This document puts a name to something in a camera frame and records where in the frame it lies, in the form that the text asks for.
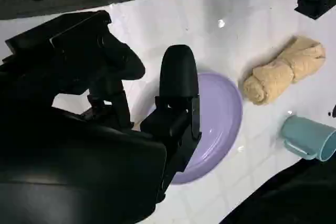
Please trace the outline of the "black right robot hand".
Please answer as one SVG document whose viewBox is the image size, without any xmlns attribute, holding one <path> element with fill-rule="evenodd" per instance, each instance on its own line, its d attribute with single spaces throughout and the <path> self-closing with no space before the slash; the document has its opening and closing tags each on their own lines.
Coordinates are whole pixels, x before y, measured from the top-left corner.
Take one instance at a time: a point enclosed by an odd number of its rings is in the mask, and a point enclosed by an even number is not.
<svg viewBox="0 0 336 224">
<path fill-rule="evenodd" d="M 60 15 L 6 41 L 1 223 L 137 223 L 200 139 L 195 58 L 166 50 L 155 110 L 133 129 L 124 80 L 145 67 L 103 10 Z"/>
</svg>

